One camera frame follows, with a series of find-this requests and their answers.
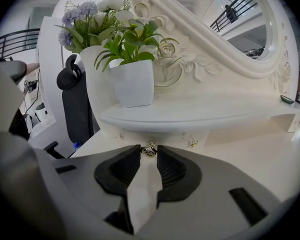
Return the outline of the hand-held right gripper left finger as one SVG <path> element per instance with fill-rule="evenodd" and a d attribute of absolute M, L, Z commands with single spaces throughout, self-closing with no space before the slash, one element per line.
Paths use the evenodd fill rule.
<path fill-rule="evenodd" d="M 127 190 L 140 167 L 139 150 L 51 160 L 36 149 L 38 229 L 56 240 L 133 240 Z"/>

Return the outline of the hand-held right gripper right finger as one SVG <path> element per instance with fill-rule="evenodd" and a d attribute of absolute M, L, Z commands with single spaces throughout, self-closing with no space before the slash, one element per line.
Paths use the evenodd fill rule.
<path fill-rule="evenodd" d="M 160 145 L 162 190 L 138 231 L 144 240 L 255 240 L 290 208 L 234 165 Z"/>

